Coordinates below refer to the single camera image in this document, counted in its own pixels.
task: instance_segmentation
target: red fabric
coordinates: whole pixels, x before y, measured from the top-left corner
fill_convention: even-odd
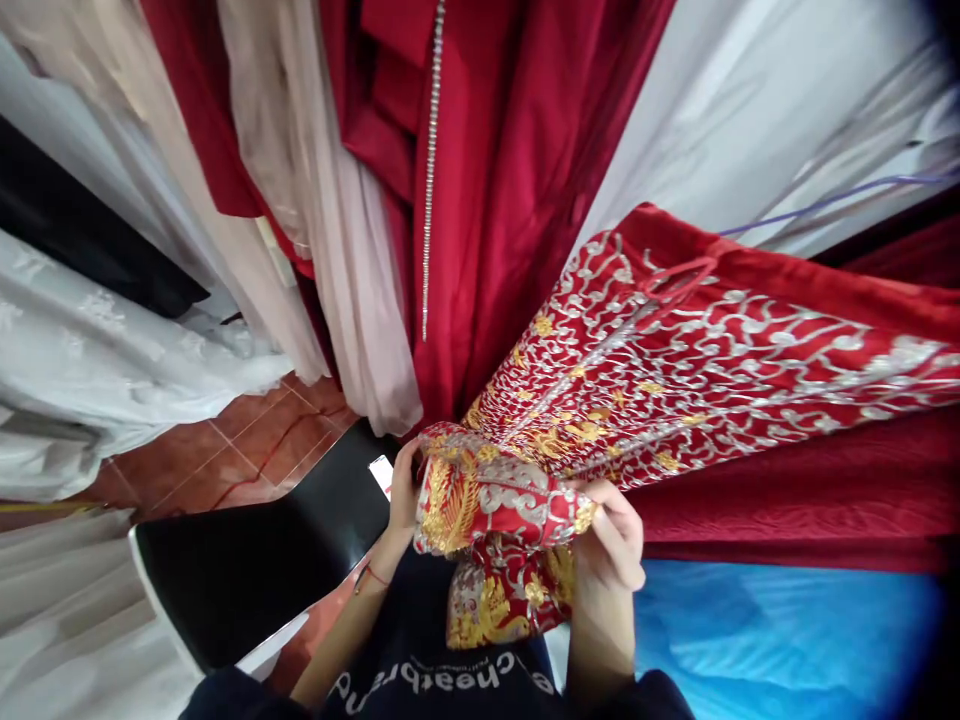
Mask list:
[[[420,438],[426,461],[414,548],[461,559],[447,645],[514,642],[562,623],[574,578],[561,546],[590,526],[593,501],[460,425],[437,423]]]
[[[642,205],[565,270],[465,423],[549,474],[656,482],[958,402],[958,300]]]
[[[572,490],[553,517],[562,479],[664,481],[632,499],[648,543],[674,551],[719,527],[750,559],[768,539],[784,555],[799,539],[852,556],[863,536],[906,538],[898,557],[916,558],[960,510],[944,472],[960,444],[938,432],[957,425],[958,402],[960,292],[745,248],[641,205],[573,258],[468,430],[424,431],[421,534],[470,558],[451,589],[450,644],[509,641],[563,617],[538,553],[589,518],[574,516]],[[929,408],[941,409],[916,413]],[[905,453],[895,418],[910,413],[923,444]],[[871,426],[877,447],[851,451]],[[802,459],[784,467],[789,454]],[[757,458],[747,476],[745,456]]]
[[[313,263],[297,256],[240,156],[217,0],[142,0],[141,6],[217,209],[265,216],[283,254],[314,277]]]
[[[673,1],[446,7],[426,343],[419,323],[436,2],[365,0],[359,13],[349,0],[320,3],[344,144],[394,200],[414,206],[398,250],[412,258],[405,281],[425,423],[464,411],[560,274]]]
[[[845,269],[899,282],[960,287],[960,217],[944,217],[953,208],[934,199],[823,259],[843,258]],[[933,222],[922,227],[918,218]],[[918,225],[890,242],[891,233]],[[882,247],[850,257],[850,247],[871,244]],[[958,429],[960,408],[940,408],[773,449],[628,497],[644,518],[648,557],[936,572],[946,567],[938,539],[960,532]]]

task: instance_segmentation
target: person's right hand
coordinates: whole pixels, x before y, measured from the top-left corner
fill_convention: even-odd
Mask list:
[[[617,487],[598,480],[578,488],[600,505],[593,524],[573,542],[577,574],[610,588],[635,592],[643,587],[643,521]]]

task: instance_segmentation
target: navy t-shirt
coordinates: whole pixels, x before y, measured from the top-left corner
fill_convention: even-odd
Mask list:
[[[323,707],[309,711],[235,668],[206,678],[184,720],[307,720],[321,718],[574,717],[553,686],[542,638],[473,650],[450,650],[444,637],[446,598],[454,565],[404,555],[360,656],[337,679]],[[638,682],[591,717],[688,720],[693,715],[662,672]]]

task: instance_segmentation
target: hand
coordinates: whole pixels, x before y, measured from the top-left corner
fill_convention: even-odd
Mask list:
[[[414,438],[401,448],[393,464],[390,485],[390,523],[387,533],[405,539],[409,544],[417,522],[417,491],[413,485],[413,456],[420,448],[420,438]]]
[[[637,511],[609,480],[578,489],[600,505],[590,529],[573,543],[578,575],[610,588],[639,590],[646,573],[640,567],[643,521]]]

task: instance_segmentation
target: person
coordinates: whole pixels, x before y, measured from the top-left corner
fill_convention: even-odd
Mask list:
[[[387,529],[291,696],[228,668],[198,685],[183,720],[693,717],[664,673],[634,678],[633,592],[645,579],[643,525],[609,482],[580,488],[601,507],[573,545],[577,585],[565,692],[550,679],[542,637],[448,649],[446,601],[455,563],[411,547],[417,449],[414,440],[398,454]]]

